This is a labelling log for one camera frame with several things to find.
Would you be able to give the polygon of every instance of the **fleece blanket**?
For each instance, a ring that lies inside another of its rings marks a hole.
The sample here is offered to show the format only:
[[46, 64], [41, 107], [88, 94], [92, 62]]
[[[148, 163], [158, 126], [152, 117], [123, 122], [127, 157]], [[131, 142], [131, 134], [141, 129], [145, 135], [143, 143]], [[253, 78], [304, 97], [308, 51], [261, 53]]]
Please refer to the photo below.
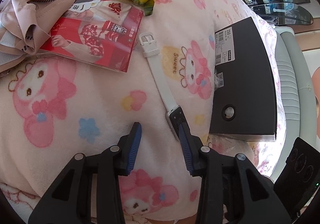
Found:
[[[274, 74], [276, 143], [250, 145], [208, 135], [214, 32], [250, 16]], [[270, 175], [285, 137], [272, 27], [241, 0], [156, 0], [154, 14], [143, 18], [139, 30], [154, 34], [163, 71], [191, 133], [220, 153], [243, 152], [261, 173]], [[58, 56], [24, 62], [0, 78], [0, 182], [5, 183], [1, 188], [12, 204], [19, 205], [17, 210], [26, 220], [39, 196], [76, 153], [102, 152], [139, 121], [143, 134], [135, 168], [131, 175], [120, 178], [126, 220], [146, 223], [147, 219], [190, 217], [197, 211], [201, 179], [186, 170], [165, 112], [139, 44], [127, 73]]]

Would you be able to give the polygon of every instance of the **black device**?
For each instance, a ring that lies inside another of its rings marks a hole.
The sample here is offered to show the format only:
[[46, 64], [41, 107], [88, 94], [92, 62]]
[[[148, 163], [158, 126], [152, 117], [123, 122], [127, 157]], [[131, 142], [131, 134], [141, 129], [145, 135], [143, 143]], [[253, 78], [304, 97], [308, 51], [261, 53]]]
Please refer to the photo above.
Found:
[[233, 158], [203, 146], [187, 123], [180, 125], [179, 139], [188, 171], [202, 177], [196, 224], [222, 223], [223, 204], [230, 224], [291, 223], [272, 187], [245, 155]]
[[[222, 73], [224, 86], [214, 92], [210, 133], [236, 135], [244, 141], [275, 141], [276, 88], [259, 31], [249, 17], [216, 32], [222, 32], [216, 45], [226, 42], [228, 28], [232, 28], [235, 59], [215, 67], [218, 75]], [[227, 108], [234, 111], [230, 118], [225, 115]]]
[[97, 178], [97, 220], [125, 224], [118, 176], [128, 176], [134, 167], [141, 125], [133, 124], [129, 135], [101, 154], [76, 154], [45, 192], [28, 224], [91, 223], [92, 175]]
[[318, 189], [309, 206], [294, 224], [318, 223], [320, 220], [320, 189]]
[[292, 220], [313, 196], [320, 184], [320, 153], [297, 138], [286, 165], [274, 184], [274, 191]]

